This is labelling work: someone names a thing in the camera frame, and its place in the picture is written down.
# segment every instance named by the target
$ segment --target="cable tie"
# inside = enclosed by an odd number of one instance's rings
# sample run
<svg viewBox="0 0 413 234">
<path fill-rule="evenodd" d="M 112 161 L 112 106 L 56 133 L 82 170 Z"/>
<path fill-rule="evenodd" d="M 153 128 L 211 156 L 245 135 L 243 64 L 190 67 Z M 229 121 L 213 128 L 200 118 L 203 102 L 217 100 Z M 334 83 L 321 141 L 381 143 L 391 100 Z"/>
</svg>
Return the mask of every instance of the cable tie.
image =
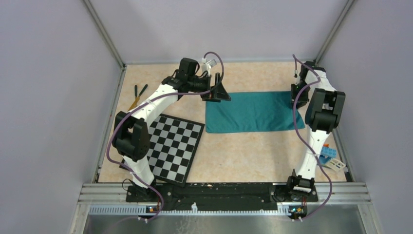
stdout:
<svg viewBox="0 0 413 234">
<path fill-rule="evenodd" d="M 155 104 L 149 98 L 146 99 L 145 102 L 147 102 L 148 105 L 151 105 L 153 108 L 156 108 Z"/>
</svg>

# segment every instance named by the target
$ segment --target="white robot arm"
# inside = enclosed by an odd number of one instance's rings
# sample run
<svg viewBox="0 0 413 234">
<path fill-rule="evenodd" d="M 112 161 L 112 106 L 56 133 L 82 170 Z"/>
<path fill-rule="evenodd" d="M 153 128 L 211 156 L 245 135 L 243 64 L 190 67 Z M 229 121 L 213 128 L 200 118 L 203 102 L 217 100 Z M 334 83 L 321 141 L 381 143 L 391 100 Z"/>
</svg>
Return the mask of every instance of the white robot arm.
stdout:
<svg viewBox="0 0 413 234">
<path fill-rule="evenodd" d="M 308 125 L 307 143 L 315 151 L 316 155 L 305 146 L 302 161 L 289 177 L 287 186 L 293 194 L 305 195 L 314 190 L 314 178 L 316 175 L 317 159 L 323 145 L 331 131 L 338 126 L 345 94 L 333 88 L 327 79 L 323 68 L 316 67 L 313 62 L 306 62 L 319 75 L 320 82 L 311 85 L 312 98 L 305 114 L 305 124 Z M 292 101 L 298 91 L 308 83 L 318 81 L 316 75 L 304 66 L 301 67 L 300 80 L 292 84 Z M 302 107 L 308 101 L 309 89 L 304 91 L 298 100 L 298 107 Z"/>
<path fill-rule="evenodd" d="M 197 68 L 199 68 L 198 62 L 190 58 L 183 58 L 179 69 L 172 76 L 165 78 L 158 89 L 144 101 L 148 103 L 145 107 L 136 107 L 141 108 L 140 110 L 136 110 L 136 108 L 129 110 L 129 112 L 134 113 L 122 124 L 116 133 L 113 146 L 123 156 L 124 161 L 133 170 L 133 173 L 146 184 L 151 185 L 154 182 L 154 176 L 146 157 L 150 145 L 148 128 L 168 106 L 177 102 L 184 93 L 188 92 L 210 91 L 210 93 L 201 95 L 204 101 L 220 102 L 221 100 L 231 100 L 220 82 L 221 74 L 216 73 L 215 86 L 210 86 L 210 70 L 215 64 L 215 60 L 203 60 L 202 75 L 199 77 L 195 75 Z M 176 93 L 176 95 L 156 99 L 161 95 L 173 93 Z M 127 113 L 124 112 L 119 112 L 116 115 L 115 128 L 126 115 Z M 133 182 L 142 188 L 142 194 L 149 195 L 146 185 L 135 177 L 133 177 Z"/>
</svg>

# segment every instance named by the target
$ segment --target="white wall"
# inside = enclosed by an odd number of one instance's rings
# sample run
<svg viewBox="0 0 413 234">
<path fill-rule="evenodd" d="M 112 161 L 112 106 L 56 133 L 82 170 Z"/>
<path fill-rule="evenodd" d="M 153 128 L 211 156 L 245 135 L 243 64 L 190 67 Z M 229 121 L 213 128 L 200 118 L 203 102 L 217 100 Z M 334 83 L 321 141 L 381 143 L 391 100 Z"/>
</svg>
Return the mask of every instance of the white wall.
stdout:
<svg viewBox="0 0 413 234">
<path fill-rule="evenodd" d="M 412 233 L 413 1 L 358 1 L 322 65 L 347 94 L 340 130 L 386 233 Z"/>
<path fill-rule="evenodd" d="M 92 0 L 126 63 L 314 59 L 347 0 Z"/>
<path fill-rule="evenodd" d="M 120 69 L 81 1 L 0 5 L 0 233 L 67 233 Z"/>
</svg>

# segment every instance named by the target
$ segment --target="beige tabletop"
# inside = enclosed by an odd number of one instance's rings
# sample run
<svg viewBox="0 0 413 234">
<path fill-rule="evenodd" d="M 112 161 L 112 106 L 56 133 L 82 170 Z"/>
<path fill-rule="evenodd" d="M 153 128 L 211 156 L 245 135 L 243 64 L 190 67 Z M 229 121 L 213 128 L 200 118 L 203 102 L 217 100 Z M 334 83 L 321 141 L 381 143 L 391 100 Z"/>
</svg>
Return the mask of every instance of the beige tabletop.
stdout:
<svg viewBox="0 0 413 234">
<path fill-rule="evenodd" d="M 127 112 L 134 101 L 134 85 L 139 89 L 149 85 L 141 103 L 177 68 L 178 64 L 128 65 L 116 112 Z M 219 64 L 212 69 L 213 74 L 220 71 Z M 295 82 L 293 74 L 293 62 L 225 63 L 223 84 L 229 93 L 289 91 Z M 305 110 L 299 109 L 303 117 Z M 199 96 L 184 96 L 163 113 L 205 123 L 205 102 Z M 300 130 L 304 137 L 306 132 L 306 128 Z M 326 143 L 336 148 L 332 135 Z M 294 130 L 232 134 L 209 134 L 204 130 L 187 182 L 285 182 L 300 163 L 304 149 Z M 110 155 L 122 160 L 113 147 Z M 333 181 L 346 181 L 343 171 L 326 172 Z M 125 178 L 131 178 L 129 172 L 104 159 L 99 182 L 121 182 Z M 315 180 L 328 181 L 319 168 Z"/>
</svg>

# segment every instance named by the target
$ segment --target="teal towel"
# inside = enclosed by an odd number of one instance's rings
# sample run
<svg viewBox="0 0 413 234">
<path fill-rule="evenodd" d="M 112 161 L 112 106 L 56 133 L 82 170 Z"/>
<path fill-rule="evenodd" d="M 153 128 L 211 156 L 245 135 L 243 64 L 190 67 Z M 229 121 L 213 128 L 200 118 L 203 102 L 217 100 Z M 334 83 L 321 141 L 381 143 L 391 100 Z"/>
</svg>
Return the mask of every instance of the teal towel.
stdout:
<svg viewBox="0 0 413 234">
<path fill-rule="evenodd" d="M 293 130 L 291 92 L 230 93 L 232 101 L 206 102 L 207 133 Z M 297 112 L 297 126 L 304 128 Z"/>
</svg>

